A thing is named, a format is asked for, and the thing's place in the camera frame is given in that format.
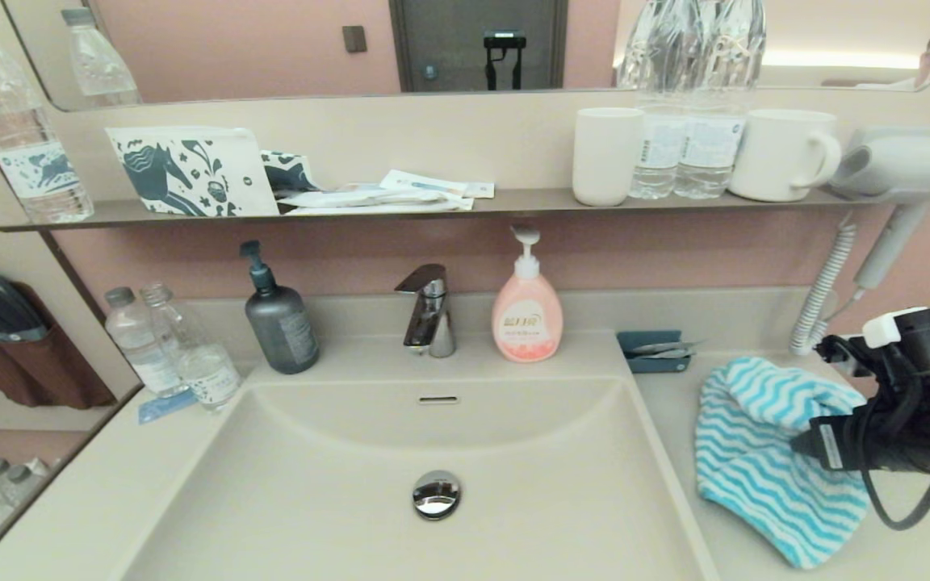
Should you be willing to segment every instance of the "sink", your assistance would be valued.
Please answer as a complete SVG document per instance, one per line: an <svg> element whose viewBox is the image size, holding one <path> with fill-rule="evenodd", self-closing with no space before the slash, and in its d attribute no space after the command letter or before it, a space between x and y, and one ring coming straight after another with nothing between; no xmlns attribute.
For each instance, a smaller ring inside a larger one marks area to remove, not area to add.
<svg viewBox="0 0 930 581"><path fill-rule="evenodd" d="M630 378L259 383L171 494L115 579L717 579Z"/></svg>

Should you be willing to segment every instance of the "sink drain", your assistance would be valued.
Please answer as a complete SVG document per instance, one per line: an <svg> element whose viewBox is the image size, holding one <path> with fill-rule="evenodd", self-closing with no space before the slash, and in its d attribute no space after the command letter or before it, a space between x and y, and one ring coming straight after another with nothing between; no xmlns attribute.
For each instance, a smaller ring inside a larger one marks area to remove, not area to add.
<svg viewBox="0 0 930 581"><path fill-rule="evenodd" d="M446 519L461 504L461 482L446 470L427 472L414 483L411 499L414 500L414 511L421 518Z"/></svg>

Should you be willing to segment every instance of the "blue striped towel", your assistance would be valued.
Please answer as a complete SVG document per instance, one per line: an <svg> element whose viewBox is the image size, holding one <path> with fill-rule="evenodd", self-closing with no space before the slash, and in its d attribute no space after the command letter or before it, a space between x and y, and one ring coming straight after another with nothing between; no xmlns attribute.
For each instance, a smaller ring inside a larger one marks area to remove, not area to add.
<svg viewBox="0 0 930 581"><path fill-rule="evenodd" d="M791 566L813 569L841 549L867 514L863 479L791 451L816 416L850 413L852 387L742 357L713 370L695 427L698 493L767 537Z"/></svg>

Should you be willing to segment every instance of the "chrome faucet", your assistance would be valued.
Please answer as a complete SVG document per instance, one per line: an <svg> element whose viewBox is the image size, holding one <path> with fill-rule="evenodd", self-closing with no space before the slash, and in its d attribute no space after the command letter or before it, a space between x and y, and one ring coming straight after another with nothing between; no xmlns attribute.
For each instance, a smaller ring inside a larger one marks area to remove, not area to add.
<svg viewBox="0 0 930 581"><path fill-rule="evenodd" d="M404 346L420 356L428 353L433 357L449 357L454 353L447 269L443 265L421 265L398 284L396 291L418 295L404 334Z"/></svg>

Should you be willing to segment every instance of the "mug handle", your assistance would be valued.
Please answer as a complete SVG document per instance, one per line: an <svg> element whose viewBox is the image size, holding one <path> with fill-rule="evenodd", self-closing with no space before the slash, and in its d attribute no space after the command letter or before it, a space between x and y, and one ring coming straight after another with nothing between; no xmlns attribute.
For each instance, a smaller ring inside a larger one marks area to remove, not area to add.
<svg viewBox="0 0 930 581"><path fill-rule="evenodd" d="M838 164L842 162L842 146L834 136L824 132L812 132L809 135L809 143L819 144L823 147L823 163L820 163L820 170L808 180L791 180L791 187L820 187L831 179L838 170Z"/></svg>

